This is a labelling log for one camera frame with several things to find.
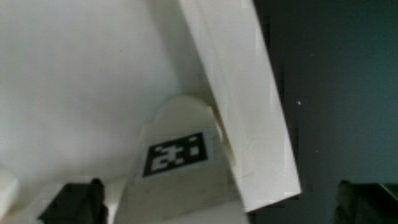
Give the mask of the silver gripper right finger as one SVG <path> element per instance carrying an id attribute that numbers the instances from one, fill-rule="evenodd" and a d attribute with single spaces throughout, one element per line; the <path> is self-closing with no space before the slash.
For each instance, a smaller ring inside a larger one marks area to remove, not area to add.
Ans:
<path id="1" fill-rule="evenodd" d="M 398 183 L 338 185 L 334 224 L 398 224 Z"/>

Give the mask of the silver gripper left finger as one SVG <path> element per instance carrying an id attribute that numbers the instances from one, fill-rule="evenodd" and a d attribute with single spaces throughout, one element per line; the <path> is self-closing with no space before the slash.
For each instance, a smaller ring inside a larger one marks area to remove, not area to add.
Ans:
<path id="1" fill-rule="evenodd" d="M 38 217 L 45 224 L 107 224 L 105 184 L 68 183 Z"/>

